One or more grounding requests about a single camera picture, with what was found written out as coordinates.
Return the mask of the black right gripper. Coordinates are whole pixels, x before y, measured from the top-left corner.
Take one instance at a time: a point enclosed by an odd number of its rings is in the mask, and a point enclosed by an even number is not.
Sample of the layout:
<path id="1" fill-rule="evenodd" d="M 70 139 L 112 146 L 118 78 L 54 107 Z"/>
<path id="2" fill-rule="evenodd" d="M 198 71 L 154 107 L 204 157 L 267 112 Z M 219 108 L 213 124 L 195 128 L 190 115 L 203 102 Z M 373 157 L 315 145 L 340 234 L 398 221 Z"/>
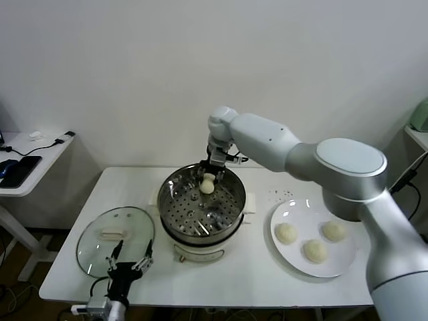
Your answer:
<path id="1" fill-rule="evenodd" d="M 197 169 L 197 178 L 200 183 L 203 181 L 205 173 L 216 175 L 215 182 L 220 183 L 224 178 L 225 166 L 212 165 L 208 160 L 202 160 Z"/>

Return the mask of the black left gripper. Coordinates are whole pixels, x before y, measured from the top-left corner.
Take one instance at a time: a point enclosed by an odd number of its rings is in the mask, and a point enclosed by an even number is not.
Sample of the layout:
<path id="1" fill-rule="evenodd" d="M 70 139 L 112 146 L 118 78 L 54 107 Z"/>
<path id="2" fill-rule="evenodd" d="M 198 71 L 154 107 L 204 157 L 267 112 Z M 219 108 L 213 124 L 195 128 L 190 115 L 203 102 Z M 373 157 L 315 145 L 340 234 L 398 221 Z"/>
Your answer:
<path id="1" fill-rule="evenodd" d="M 123 246 L 122 239 L 114 247 L 110 256 L 106 257 L 109 266 L 108 276 L 112 280 L 107 293 L 107 297 L 110 300 L 127 299 L 132 283 L 140 279 L 142 277 L 142 272 L 146 272 L 153 264 L 152 243 L 153 239 L 149 241 L 144 257 L 135 264 L 134 262 L 117 263 Z"/>

